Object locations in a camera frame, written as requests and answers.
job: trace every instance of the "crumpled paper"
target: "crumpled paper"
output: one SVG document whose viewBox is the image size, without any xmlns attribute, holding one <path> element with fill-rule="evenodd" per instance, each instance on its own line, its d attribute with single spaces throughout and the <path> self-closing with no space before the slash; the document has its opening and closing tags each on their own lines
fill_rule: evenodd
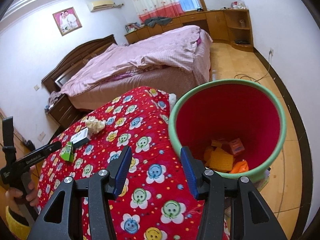
<svg viewBox="0 0 320 240">
<path fill-rule="evenodd" d="M 86 127 L 89 129 L 89 132 L 92 132 L 94 134 L 99 133 L 106 126 L 104 121 L 100 121 L 96 119 L 94 116 L 90 116 L 84 122 Z"/>
</svg>

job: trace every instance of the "black cuff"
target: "black cuff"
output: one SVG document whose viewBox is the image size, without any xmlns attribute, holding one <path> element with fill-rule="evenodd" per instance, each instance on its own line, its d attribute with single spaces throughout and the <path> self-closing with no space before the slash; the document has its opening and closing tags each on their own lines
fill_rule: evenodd
<svg viewBox="0 0 320 240">
<path fill-rule="evenodd" d="M 17 222 L 19 222 L 20 224 L 25 225 L 25 226 L 27 226 L 27 227 L 29 226 L 28 221 L 27 221 L 24 217 L 22 217 L 22 216 L 18 215 L 17 213 L 13 212 L 13 211 L 10 209 L 10 207 L 9 207 L 9 214 L 12 216 L 12 218 L 13 218 L 14 220 L 16 220 Z"/>
</svg>

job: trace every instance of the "green bucket rim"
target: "green bucket rim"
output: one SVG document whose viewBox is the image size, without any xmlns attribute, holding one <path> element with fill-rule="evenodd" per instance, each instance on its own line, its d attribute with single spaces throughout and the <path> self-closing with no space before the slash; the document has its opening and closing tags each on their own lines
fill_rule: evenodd
<svg viewBox="0 0 320 240">
<path fill-rule="evenodd" d="M 230 178 L 230 179 L 238 179 L 240 176 L 254 177 L 256 174 L 264 172 L 275 161 L 275 159 L 278 157 L 278 155 L 283 147 L 283 144 L 285 141 L 285 136 L 286 136 L 286 118 L 285 118 L 284 109 L 283 109 L 280 101 L 276 98 L 276 96 L 269 89 L 265 88 L 264 86 L 262 86 L 258 83 L 248 81 L 248 80 L 242 80 L 242 79 L 223 79 L 223 80 L 208 82 L 206 84 L 200 85 L 200 86 L 190 90 L 189 92 L 187 92 L 185 95 L 183 95 L 178 100 L 178 102 L 176 103 L 176 105 L 172 109 L 172 112 L 169 117 L 169 127 L 168 127 L 169 138 L 170 138 L 170 141 L 171 141 L 171 144 L 172 144 L 172 147 L 173 147 L 175 153 L 180 158 L 180 150 L 182 148 L 182 145 L 181 145 L 181 143 L 178 139 L 178 135 L 176 133 L 176 121 L 177 121 L 177 116 L 178 116 L 179 110 L 181 109 L 182 105 L 189 98 L 191 98 L 193 95 L 195 95 L 196 93 L 198 93 L 202 90 L 205 90 L 207 88 L 210 88 L 210 87 L 224 85 L 224 84 L 240 84 L 240 85 L 251 86 L 251 87 L 254 87 L 254 88 L 260 90 L 266 96 L 268 96 L 268 98 L 272 101 L 272 103 L 274 104 L 274 106 L 276 107 L 277 112 L 278 112 L 278 116 L 280 119 L 279 139 L 278 139 L 278 142 L 276 144 L 275 149 L 273 150 L 273 152 L 269 156 L 269 158 L 264 163 L 260 164 L 258 167 L 254 168 L 252 170 L 243 172 L 243 173 L 230 174 L 230 173 L 218 172 L 221 176 L 223 176 L 225 178 Z"/>
</svg>

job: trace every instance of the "metal screw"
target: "metal screw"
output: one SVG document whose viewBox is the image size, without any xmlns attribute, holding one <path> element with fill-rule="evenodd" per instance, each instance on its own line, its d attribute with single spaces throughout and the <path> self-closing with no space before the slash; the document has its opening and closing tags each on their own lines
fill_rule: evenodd
<svg viewBox="0 0 320 240">
<path fill-rule="evenodd" d="M 242 177 L 240 178 L 240 180 L 241 180 L 243 183 L 248 183 L 248 182 L 249 182 L 249 179 L 248 179 L 247 177 L 245 177 L 245 176 L 242 176 Z"/>
<path fill-rule="evenodd" d="M 204 174 L 207 175 L 207 176 L 212 176 L 213 173 L 214 173 L 213 170 L 205 170 L 204 171 Z"/>
<path fill-rule="evenodd" d="M 98 174 L 99 174 L 100 176 L 105 176 L 105 175 L 108 174 L 108 171 L 107 171 L 107 170 L 101 170 L 101 171 L 98 172 Z"/>
<path fill-rule="evenodd" d="M 66 177 L 63 181 L 64 183 L 70 183 L 72 181 L 72 177 Z"/>
</svg>

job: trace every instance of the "trash bin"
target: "trash bin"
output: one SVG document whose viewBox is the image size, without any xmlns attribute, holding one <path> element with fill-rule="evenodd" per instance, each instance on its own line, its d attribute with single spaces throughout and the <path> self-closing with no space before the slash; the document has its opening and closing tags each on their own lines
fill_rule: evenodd
<svg viewBox="0 0 320 240">
<path fill-rule="evenodd" d="M 225 79 L 200 85 L 186 93 L 169 118 L 169 137 L 178 156 L 188 146 L 203 160 L 211 139 L 240 138 L 245 152 L 235 161 L 246 160 L 249 171 L 219 174 L 252 182 L 264 178 L 265 170 L 280 153 L 286 135 L 284 110 L 276 96 L 262 85 L 241 79 Z"/>
</svg>

